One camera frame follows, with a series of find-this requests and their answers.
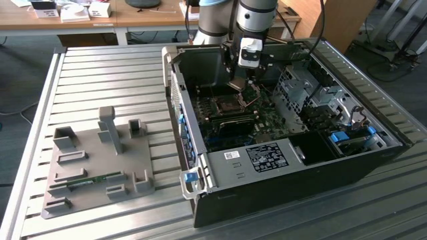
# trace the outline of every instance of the motherboard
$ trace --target motherboard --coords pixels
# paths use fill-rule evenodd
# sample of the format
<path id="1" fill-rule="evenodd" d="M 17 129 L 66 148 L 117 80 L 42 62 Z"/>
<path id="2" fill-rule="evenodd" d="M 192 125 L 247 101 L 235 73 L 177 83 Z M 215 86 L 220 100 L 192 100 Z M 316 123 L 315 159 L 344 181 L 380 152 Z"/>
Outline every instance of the motherboard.
<path id="1" fill-rule="evenodd" d="M 228 95 L 195 97 L 192 106 L 208 152 L 269 142 L 289 135 L 272 89 L 249 85 Z"/>

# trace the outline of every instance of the desk leg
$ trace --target desk leg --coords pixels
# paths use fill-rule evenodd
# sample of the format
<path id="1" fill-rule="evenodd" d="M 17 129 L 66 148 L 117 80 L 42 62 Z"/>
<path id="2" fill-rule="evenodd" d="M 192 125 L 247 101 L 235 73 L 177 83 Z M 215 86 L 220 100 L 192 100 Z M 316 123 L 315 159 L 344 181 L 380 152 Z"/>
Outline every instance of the desk leg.
<path id="1" fill-rule="evenodd" d="M 128 45 L 128 39 L 126 39 L 126 33 L 128 33 L 128 28 L 126 27 L 114 27 L 114 35 L 117 38 L 117 43 L 120 46 Z"/>
<path id="2" fill-rule="evenodd" d="M 297 23 L 296 21 L 287 22 L 287 25 L 291 28 L 292 32 L 295 32 L 296 23 Z M 281 39 L 291 39 L 291 33 L 289 33 L 287 27 L 283 28 L 283 33 L 281 33 L 280 38 Z"/>

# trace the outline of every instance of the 3d printed holder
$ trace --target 3d printed holder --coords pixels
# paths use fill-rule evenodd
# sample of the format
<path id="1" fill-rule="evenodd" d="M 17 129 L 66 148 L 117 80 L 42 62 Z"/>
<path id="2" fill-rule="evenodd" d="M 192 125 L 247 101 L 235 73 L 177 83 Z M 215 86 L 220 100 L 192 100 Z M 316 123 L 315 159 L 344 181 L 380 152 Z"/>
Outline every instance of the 3d printed holder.
<path id="1" fill-rule="evenodd" d="M 147 126 L 114 125 L 114 108 L 98 108 L 98 129 L 56 128 L 41 217 L 44 219 L 155 192 Z"/>

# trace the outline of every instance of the black cable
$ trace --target black cable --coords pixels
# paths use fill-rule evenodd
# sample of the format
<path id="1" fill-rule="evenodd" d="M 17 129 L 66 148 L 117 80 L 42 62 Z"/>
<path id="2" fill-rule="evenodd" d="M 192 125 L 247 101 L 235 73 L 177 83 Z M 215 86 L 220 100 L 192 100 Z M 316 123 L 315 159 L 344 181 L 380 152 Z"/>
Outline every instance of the black cable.
<path id="1" fill-rule="evenodd" d="M 143 31 L 140 34 L 136 34 L 134 32 L 130 32 L 130 34 L 134 34 L 137 36 L 143 35 L 145 32 Z"/>
<path id="2" fill-rule="evenodd" d="M 189 34 L 189 21 L 188 21 L 188 12 L 189 12 L 189 2 L 187 2 L 187 11 L 185 11 L 185 22 L 184 22 L 184 25 L 185 25 L 185 30 L 187 30 L 187 35 L 188 35 L 188 39 L 189 40 L 193 40 L 192 39 L 192 36 Z"/>
<path id="3" fill-rule="evenodd" d="M 319 85 L 315 87 L 311 95 L 308 96 L 308 98 L 305 99 L 304 103 L 301 104 L 301 107 L 305 107 L 307 103 L 308 103 L 308 102 L 311 101 L 311 99 L 313 98 L 313 96 L 315 96 L 316 92 L 319 91 L 320 87 L 321 87 L 321 84 L 319 84 Z"/>
<path id="4" fill-rule="evenodd" d="M 141 44 L 147 44 L 147 42 L 143 39 L 140 39 L 136 35 L 133 35 L 133 32 L 130 32 L 130 36 L 139 41 L 141 41 Z"/>
<path id="5" fill-rule="evenodd" d="M 369 34 L 368 34 L 368 17 L 365 17 L 365 19 L 364 19 L 364 32 L 365 32 L 365 36 L 367 36 L 367 42 L 368 42 L 368 44 L 371 44 L 371 38 L 369 38 Z"/>
<path id="6" fill-rule="evenodd" d="M 291 60 L 287 60 L 289 62 L 299 62 L 301 60 L 304 60 L 307 57 L 309 57 L 309 55 L 313 53 L 316 47 L 317 47 L 317 44 L 320 42 L 320 39 L 323 37 L 323 33 L 325 31 L 325 4 L 323 2 L 324 0 L 320 0 L 320 8 L 321 8 L 321 29 L 320 29 L 320 33 L 319 33 L 319 36 L 317 36 L 317 39 L 315 40 L 315 43 L 312 45 L 312 48 L 309 49 L 308 51 L 308 54 L 304 56 L 304 57 L 300 57 L 300 58 L 296 58 L 296 59 L 291 59 Z"/>
<path id="7" fill-rule="evenodd" d="M 408 49 L 407 51 L 412 51 L 415 54 L 411 54 L 411 56 L 419 56 L 420 54 L 416 53 L 413 49 Z"/>
<path id="8" fill-rule="evenodd" d="M 289 25 L 288 25 L 288 23 L 287 23 L 287 21 L 285 21 L 284 17 L 281 16 L 281 14 L 280 14 L 280 12 L 279 12 L 279 10 L 277 10 L 277 9 L 276 9 L 275 11 L 276 11 L 276 13 L 277 13 L 277 15 L 279 15 L 279 18 L 280 18 L 280 20 L 281 20 L 281 22 L 283 22 L 284 26 L 285 26 L 285 29 L 287 29 L 287 31 L 288 31 L 288 34 L 291 35 L 291 39 L 292 39 L 292 40 L 295 40 L 293 32 L 292 32 L 292 30 L 291 30 L 291 27 L 289 27 Z"/>
<path id="9" fill-rule="evenodd" d="M 239 0 L 233 0 L 232 2 L 232 8 L 231 8 L 231 17 L 229 17 L 229 23 L 228 23 L 228 40 L 231 41 L 233 36 L 233 28 L 235 28 L 235 20 L 236 20 L 236 9 L 237 9 L 237 3 Z"/>
<path id="10" fill-rule="evenodd" d="M 424 14 L 424 16 L 421 18 L 421 21 L 417 23 L 417 25 L 413 28 L 407 40 L 404 41 L 401 49 L 395 54 L 396 56 L 401 56 L 403 54 L 407 54 L 407 49 L 409 49 L 409 46 L 411 46 L 411 44 L 413 42 L 413 39 L 419 35 L 419 33 L 420 33 L 420 31 L 421 31 L 421 29 L 424 28 L 425 25 L 427 25 L 427 13 Z"/>
<path id="11" fill-rule="evenodd" d="M 413 7 L 413 5 L 415 5 L 415 3 L 416 3 L 417 1 L 419 1 L 419 0 L 415 0 L 415 1 L 412 2 L 411 6 L 408 7 L 408 10 Z M 396 27 L 397 23 L 401 21 L 401 19 L 404 19 L 404 17 L 405 17 L 405 15 L 403 15 L 403 17 L 400 17 L 400 19 L 399 19 L 397 21 L 395 21 L 395 23 L 393 23 L 393 25 L 392 25 L 392 27 L 391 27 L 389 31 L 387 32 L 385 40 L 388 40 L 388 36 L 389 36 L 389 34 L 392 33 L 392 31 L 393 31 L 393 29 L 395 29 L 395 27 Z"/>
<path id="12" fill-rule="evenodd" d="M 319 34 L 319 37 L 312 45 L 312 48 L 309 49 L 309 52 L 307 54 L 307 56 L 309 56 L 313 52 L 313 50 L 316 49 L 317 47 L 317 44 L 320 42 L 320 39 L 323 37 L 323 33 L 324 33 L 324 30 L 325 30 L 325 3 L 323 2 L 324 0 L 320 0 L 320 9 L 321 9 L 321 30 L 320 30 L 320 34 Z"/>
<path id="13" fill-rule="evenodd" d="M 0 188 L 13 187 L 13 183 L 0 183 Z"/>
<path id="14" fill-rule="evenodd" d="M 376 67 L 376 66 L 379 66 L 379 65 L 381 65 L 381 64 L 384 64 L 384 63 L 387 63 L 387 64 L 389 63 L 388 59 L 384 60 L 384 61 L 380 61 L 380 62 L 373 63 L 372 65 L 369 65 L 369 66 L 365 68 L 367 74 L 368 74 L 373 79 L 376 79 L 377 81 L 380 81 L 380 82 L 383 82 L 383 83 L 391 83 L 391 82 L 395 82 L 396 80 L 399 80 L 400 78 L 403 78 L 404 76 L 407 76 L 407 75 L 411 73 L 411 72 L 407 72 L 407 73 L 401 74 L 400 76 L 397 76 L 397 77 L 395 77 L 395 78 L 392 78 L 392 79 L 389 79 L 389 80 L 384 80 L 384 79 L 379 78 L 377 76 L 375 76 L 375 75 L 372 74 L 372 72 L 371 72 L 371 68 L 372 68 L 372 67 Z"/>
<path id="15" fill-rule="evenodd" d="M 2 43 L 0 43 L 0 46 L 2 46 L 6 43 L 6 40 L 8 40 L 8 37 L 5 36 Z"/>
<path id="16" fill-rule="evenodd" d="M 159 34 L 159 31 L 156 31 L 156 32 L 155 32 L 155 35 L 153 35 L 152 39 L 147 42 L 148 44 L 151 44 L 151 43 L 152 43 L 152 41 L 156 39 L 157 34 Z"/>

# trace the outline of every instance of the white box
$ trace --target white box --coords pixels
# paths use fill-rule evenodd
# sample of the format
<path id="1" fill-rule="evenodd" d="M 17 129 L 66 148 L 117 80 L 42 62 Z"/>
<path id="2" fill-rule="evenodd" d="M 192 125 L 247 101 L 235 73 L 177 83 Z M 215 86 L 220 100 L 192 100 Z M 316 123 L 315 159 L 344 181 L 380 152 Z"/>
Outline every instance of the white box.
<path id="1" fill-rule="evenodd" d="M 60 22 L 61 23 L 70 23 L 70 22 L 80 22 L 80 21 L 89 21 L 89 12 L 88 9 L 80 5 L 70 6 L 72 8 L 68 9 L 69 5 L 65 5 L 60 9 Z"/>
<path id="2" fill-rule="evenodd" d="M 92 2 L 88 7 L 88 14 L 94 18 L 109 18 L 112 14 L 110 4 L 108 2 Z"/>
<path id="3" fill-rule="evenodd" d="M 54 18 L 58 17 L 58 11 L 56 9 L 33 10 L 37 18 Z"/>

